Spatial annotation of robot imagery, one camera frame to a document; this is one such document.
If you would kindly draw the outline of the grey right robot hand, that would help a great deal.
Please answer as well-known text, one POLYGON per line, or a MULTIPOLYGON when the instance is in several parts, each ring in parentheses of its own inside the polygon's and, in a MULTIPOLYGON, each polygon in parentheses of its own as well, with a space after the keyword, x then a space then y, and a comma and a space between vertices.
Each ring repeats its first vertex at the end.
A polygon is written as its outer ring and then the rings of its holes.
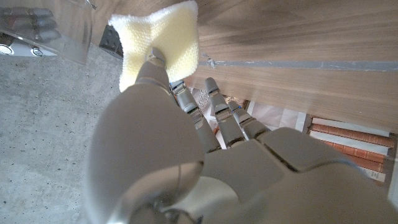
POLYGON ((17 36, 1 32, 1 55, 16 57, 53 57, 56 54, 39 44, 60 38, 53 13, 45 8, 2 7, 1 28, 17 36))

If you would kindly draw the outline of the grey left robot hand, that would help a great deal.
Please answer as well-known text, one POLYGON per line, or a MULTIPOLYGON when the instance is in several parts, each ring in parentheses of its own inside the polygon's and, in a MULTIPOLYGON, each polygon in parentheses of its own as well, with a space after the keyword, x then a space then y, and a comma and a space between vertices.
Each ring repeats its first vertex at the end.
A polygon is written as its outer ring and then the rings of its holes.
POLYGON ((83 191, 91 223, 396 223, 384 192, 342 153, 268 130, 207 79, 225 141, 174 98, 160 50, 104 110, 83 191))

